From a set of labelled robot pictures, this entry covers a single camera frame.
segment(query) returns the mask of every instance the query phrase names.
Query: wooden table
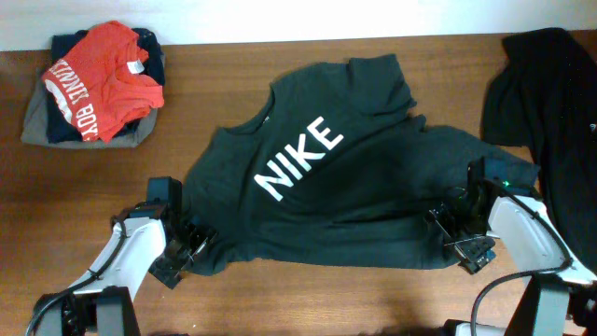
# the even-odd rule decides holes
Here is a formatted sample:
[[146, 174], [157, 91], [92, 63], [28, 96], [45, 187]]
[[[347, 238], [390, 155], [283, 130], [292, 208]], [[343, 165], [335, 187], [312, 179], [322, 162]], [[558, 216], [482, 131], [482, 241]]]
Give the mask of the wooden table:
[[[503, 35], [164, 47], [166, 105], [155, 131], [135, 149], [61, 150], [20, 142], [35, 70], [46, 51], [0, 53], [0, 334], [21, 334], [37, 298], [77, 279], [105, 245], [108, 219], [142, 201], [146, 181], [183, 179], [216, 126], [250, 119], [268, 84], [319, 61], [395, 53], [418, 101], [414, 114], [479, 134], [488, 82], [506, 62]], [[597, 34], [575, 37], [597, 55]], [[509, 151], [527, 160], [526, 149]], [[144, 334], [356, 335], [435, 327], [469, 319], [479, 291], [515, 271], [498, 258], [470, 276], [439, 271], [320, 267], [269, 260], [192, 275], [174, 291], [149, 275], [134, 302]], [[491, 292], [479, 322], [505, 326], [523, 292], [518, 281]], [[568, 326], [571, 332], [578, 328]]]

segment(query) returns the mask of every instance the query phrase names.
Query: clothing label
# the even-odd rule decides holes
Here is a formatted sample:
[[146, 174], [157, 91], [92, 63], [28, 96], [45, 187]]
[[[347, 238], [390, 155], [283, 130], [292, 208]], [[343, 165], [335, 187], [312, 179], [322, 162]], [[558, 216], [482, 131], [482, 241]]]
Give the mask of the clothing label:
[[134, 75], [141, 74], [143, 70], [145, 70], [140, 60], [127, 62], [127, 66], [129, 67], [129, 71], [131, 71], [131, 74]]

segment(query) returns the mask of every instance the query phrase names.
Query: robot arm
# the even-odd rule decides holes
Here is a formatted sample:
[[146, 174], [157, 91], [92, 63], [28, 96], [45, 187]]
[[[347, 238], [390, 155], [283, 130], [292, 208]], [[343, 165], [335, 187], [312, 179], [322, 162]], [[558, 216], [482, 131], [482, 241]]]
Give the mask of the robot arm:
[[[131, 300], [134, 300], [149, 267], [166, 248], [166, 232], [160, 219], [150, 217], [129, 218], [124, 221], [124, 224], [126, 239], [116, 258], [110, 263], [104, 274], [89, 285], [75, 290], [73, 294], [99, 293], [106, 287], [116, 286], [128, 288]], [[121, 234], [122, 227], [117, 223], [112, 228], [112, 236], [102, 253], [70, 287], [95, 276], [97, 270], [114, 253]]]
[[[533, 187], [512, 186], [491, 159], [469, 163], [466, 189], [449, 195], [425, 217], [444, 233], [444, 246], [470, 273], [494, 257], [493, 235], [499, 237], [520, 272], [492, 281], [477, 296], [471, 323], [460, 323], [454, 335], [562, 335], [566, 314], [592, 329], [597, 312], [597, 276], [574, 255], [548, 218]], [[477, 326], [483, 297], [507, 281], [531, 276], [507, 329]]]
[[25, 335], [140, 335], [132, 300], [147, 272], [174, 288], [215, 238], [213, 229], [180, 222], [181, 196], [179, 181], [151, 178], [146, 201], [112, 218], [112, 236], [89, 269], [39, 299]]

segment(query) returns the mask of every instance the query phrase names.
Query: black garment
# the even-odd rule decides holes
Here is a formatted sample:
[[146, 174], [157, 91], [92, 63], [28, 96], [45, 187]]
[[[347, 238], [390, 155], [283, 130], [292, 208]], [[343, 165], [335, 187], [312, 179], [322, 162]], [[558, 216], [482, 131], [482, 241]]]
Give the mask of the black garment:
[[[143, 63], [145, 70], [142, 74], [152, 77], [161, 86], [165, 85], [166, 79], [164, 76], [164, 67], [161, 62], [161, 47], [155, 34], [145, 28], [134, 28], [134, 32], [139, 35], [137, 46], [144, 49], [149, 54], [149, 58]], [[55, 35], [52, 37], [51, 43], [51, 58], [52, 63], [56, 63], [59, 59], [66, 56], [80, 40], [87, 35], [86, 30], [80, 30], [75, 34], [70, 35]], [[61, 143], [62, 141], [83, 141], [81, 133], [75, 126], [71, 125], [64, 119], [62, 112], [56, 105], [54, 96], [50, 92], [48, 95], [48, 128], [46, 136], [51, 144]], [[122, 127], [122, 129], [115, 135], [122, 136], [129, 133], [134, 133], [139, 127], [139, 120], [133, 120]]]
[[453, 264], [425, 211], [464, 186], [467, 164], [482, 155], [509, 162], [517, 183], [533, 183], [537, 168], [451, 127], [425, 130], [423, 116], [407, 116], [414, 105], [394, 55], [319, 63], [273, 83], [261, 112], [217, 130], [187, 175], [184, 217], [219, 231], [193, 271], [254, 258]]
[[562, 29], [505, 38], [510, 60], [491, 84], [483, 140], [527, 146], [549, 218], [585, 266], [597, 272], [597, 65]]

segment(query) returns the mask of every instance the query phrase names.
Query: stack of folded clothes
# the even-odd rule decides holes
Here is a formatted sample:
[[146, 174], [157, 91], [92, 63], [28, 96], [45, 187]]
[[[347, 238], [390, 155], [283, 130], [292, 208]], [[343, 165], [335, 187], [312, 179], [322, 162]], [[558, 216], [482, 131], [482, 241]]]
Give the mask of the stack of folded clothes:
[[135, 147], [164, 104], [164, 55], [147, 29], [110, 21], [52, 38], [21, 140], [49, 147]]

